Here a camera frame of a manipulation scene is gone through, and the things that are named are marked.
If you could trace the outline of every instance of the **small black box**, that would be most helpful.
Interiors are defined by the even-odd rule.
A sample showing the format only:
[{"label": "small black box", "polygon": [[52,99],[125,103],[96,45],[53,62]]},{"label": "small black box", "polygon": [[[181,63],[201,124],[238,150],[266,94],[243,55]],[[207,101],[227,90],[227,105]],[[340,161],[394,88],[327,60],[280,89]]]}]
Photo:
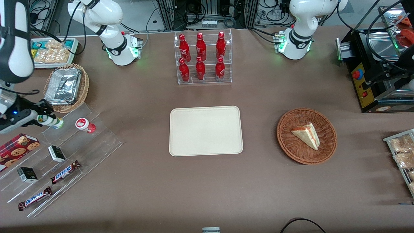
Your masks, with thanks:
[{"label": "small black box", "polygon": [[33,168],[20,167],[17,169],[17,173],[23,182],[34,183],[37,181],[37,176],[34,173]]},{"label": "small black box", "polygon": [[65,161],[65,156],[62,153],[62,150],[57,146],[49,146],[49,154],[52,156],[52,159],[56,162],[62,163]]}]

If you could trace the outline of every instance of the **brown tablecloth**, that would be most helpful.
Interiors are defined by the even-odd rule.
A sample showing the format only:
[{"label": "brown tablecloth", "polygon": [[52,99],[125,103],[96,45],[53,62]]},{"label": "brown tablecloth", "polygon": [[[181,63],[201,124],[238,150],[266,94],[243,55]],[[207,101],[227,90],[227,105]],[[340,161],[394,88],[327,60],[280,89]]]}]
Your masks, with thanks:
[{"label": "brown tablecloth", "polygon": [[[0,192],[0,232],[194,233],[219,226],[223,233],[270,233],[295,217],[327,232],[414,231],[414,206],[397,205],[412,199],[382,142],[414,128],[413,114],[361,113],[336,59],[335,38],[347,31],[320,27],[311,51],[291,61],[250,31],[232,30],[233,83],[198,87],[177,84],[173,33],[151,34],[142,59],[125,67],[108,59],[98,37],[88,37],[77,58],[90,78],[86,103],[125,144],[35,218]],[[42,89],[50,72],[35,71],[16,90]],[[240,108],[241,154],[169,154],[172,109],[225,105]],[[324,164],[300,165],[279,147],[277,121],[297,107],[320,111],[336,128],[338,148]],[[20,128],[0,143],[44,129]],[[286,232],[315,229],[294,223]]]}]

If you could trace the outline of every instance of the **red emergency stop button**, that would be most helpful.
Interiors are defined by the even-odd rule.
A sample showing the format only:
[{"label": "red emergency stop button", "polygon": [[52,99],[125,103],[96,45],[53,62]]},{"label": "red emergency stop button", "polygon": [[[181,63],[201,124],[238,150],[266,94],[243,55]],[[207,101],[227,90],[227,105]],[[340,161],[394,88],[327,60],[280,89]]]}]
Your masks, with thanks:
[{"label": "red emergency stop button", "polygon": [[354,71],[354,72],[352,73],[352,77],[353,77],[353,78],[355,78],[355,79],[359,78],[359,76],[361,76],[361,73],[359,72],[359,70]]}]

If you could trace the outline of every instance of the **wicker basket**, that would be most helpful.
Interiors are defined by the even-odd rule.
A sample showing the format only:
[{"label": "wicker basket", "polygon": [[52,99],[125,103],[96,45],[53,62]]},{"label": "wicker basket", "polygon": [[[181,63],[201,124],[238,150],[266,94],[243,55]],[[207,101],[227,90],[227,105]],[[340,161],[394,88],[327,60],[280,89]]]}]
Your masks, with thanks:
[{"label": "wicker basket", "polygon": [[[88,95],[88,88],[89,88],[89,78],[88,74],[85,72],[85,70],[77,64],[70,64],[66,66],[62,66],[57,68],[59,69],[69,69],[69,68],[76,68],[82,71],[82,77],[79,84],[79,91],[77,96],[77,101],[73,105],[53,105],[53,110],[56,112],[61,113],[68,113],[72,110],[75,110],[77,107],[79,107],[83,102],[85,102],[86,96]],[[46,81],[46,85],[43,89],[43,94],[46,94],[46,90],[48,89],[49,82],[51,80],[52,74],[49,75],[48,80]]]},{"label": "wicker basket", "polygon": [[[312,122],[318,134],[320,145],[313,150],[301,139],[297,138],[291,129]],[[277,140],[283,151],[292,159],[307,165],[326,162],[335,153],[337,135],[331,122],[321,113],[308,108],[298,108],[285,113],[277,124]]]}]

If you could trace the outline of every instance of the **coca-cola bottle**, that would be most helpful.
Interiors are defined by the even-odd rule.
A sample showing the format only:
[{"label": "coca-cola bottle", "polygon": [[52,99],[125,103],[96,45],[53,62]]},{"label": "coca-cola bottle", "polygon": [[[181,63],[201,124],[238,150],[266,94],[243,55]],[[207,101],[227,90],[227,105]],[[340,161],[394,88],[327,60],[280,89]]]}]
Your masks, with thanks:
[{"label": "coca-cola bottle", "polygon": [[219,57],[217,59],[217,64],[216,64],[216,80],[221,82],[224,80],[224,69],[225,69],[225,65],[223,63],[223,57]]},{"label": "coca-cola bottle", "polygon": [[179,59],[180,62],[180,75],[183,82],[187,83],[190,81],[190,70],[188,69],[188,65],[185,63],[184,58]]},{"label": "coca-cola bottle", "polygon": [[203,39],[203,33],[197,33],[197,44],[195,45],[197,49],[197,56],[201,56],[201,59],[205,61],[207,59],[207,50],[206,42]]},{"label": "coca-cola bottle", "polygon": [[181,57],[185,59],[186,62],[191,61],[191,55],[190,55],[190,47],[188,46],[187,41],[185,41],[184,34],[180,34],[180,53]]},{"label": "coca-cola bottle", "polygon": [[226,55],[226,41],[224,40],[224,32],[219,32],[219,39],[216,44],[216,57],[219,59],[220,56]]},{"label": "coca-cola bottle", "polygon": [[195,65],[195,69],[197,71],[198,80],[203,81],[206,76],[206,66],[204,65],[201,56],[197,56],[197,64]]}]

